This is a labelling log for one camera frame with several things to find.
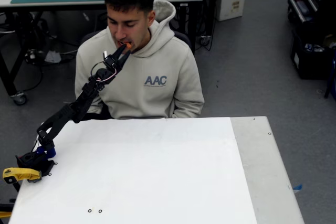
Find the man's nose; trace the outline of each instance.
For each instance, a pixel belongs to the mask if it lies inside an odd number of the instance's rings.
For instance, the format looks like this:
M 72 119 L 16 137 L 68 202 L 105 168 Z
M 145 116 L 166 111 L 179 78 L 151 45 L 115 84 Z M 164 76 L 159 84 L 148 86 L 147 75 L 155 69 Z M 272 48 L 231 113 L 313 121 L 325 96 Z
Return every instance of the man's nose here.
M 121 40 L 121 39 L 125 39 L 126 38 L 126 34 L 123 31 L 123 28 L 121 25 L 118 26 L 117 32 L 115 33 L 115 38 L 117 40 Z

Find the man's mouth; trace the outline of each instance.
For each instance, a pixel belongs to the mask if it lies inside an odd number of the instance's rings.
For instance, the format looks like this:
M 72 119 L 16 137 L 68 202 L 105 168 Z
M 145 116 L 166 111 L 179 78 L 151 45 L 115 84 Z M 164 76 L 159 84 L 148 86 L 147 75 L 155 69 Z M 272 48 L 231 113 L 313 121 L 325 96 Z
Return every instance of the man's mouth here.
M 131 41 L 117 41 L 118 47 L 121 47 L 122 45 L 126 44 L 127 48 L 131 48 L 133 46 Z

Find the young man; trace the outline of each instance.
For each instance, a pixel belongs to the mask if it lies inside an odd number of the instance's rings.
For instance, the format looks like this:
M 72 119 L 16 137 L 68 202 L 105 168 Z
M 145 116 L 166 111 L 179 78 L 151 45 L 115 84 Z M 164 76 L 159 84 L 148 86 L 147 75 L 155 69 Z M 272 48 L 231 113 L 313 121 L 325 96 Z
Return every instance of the young man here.
M 103 51 L 112 54 L 128 42 L 132 54 L 89 112 L 101 113 L 105 103 L 115 119 L 193 118 L 201 113 L 204 99 L 194 56 L 169 28 L 175 8 L 167 1 L 153 2 L 105 0 L 108 27 L 78 49 L 76 97 Z

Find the carrot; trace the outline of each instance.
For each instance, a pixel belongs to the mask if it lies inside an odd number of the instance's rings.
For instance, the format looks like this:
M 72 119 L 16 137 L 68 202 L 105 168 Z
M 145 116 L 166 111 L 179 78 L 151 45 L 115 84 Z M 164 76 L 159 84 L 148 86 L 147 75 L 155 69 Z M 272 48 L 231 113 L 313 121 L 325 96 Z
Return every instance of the carrot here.
M 126 47 L 128 48 L 128 49 L 130 49 L 132 46 L 131 46 L 131 43 L 129 43 L 129 42 L 125 42 L 125 44 L 126 44 Z

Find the man's ear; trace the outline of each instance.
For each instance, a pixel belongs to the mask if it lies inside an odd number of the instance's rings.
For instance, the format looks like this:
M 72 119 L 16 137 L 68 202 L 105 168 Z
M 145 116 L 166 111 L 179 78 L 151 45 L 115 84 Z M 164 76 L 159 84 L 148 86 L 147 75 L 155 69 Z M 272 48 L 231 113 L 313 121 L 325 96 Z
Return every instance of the man's ear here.
M 147 15 L 147 19 L 148 19 L 148 26 L 151 26 L 155 20 L 155 11 L 154 10 L 151 10 L 148 15 Z

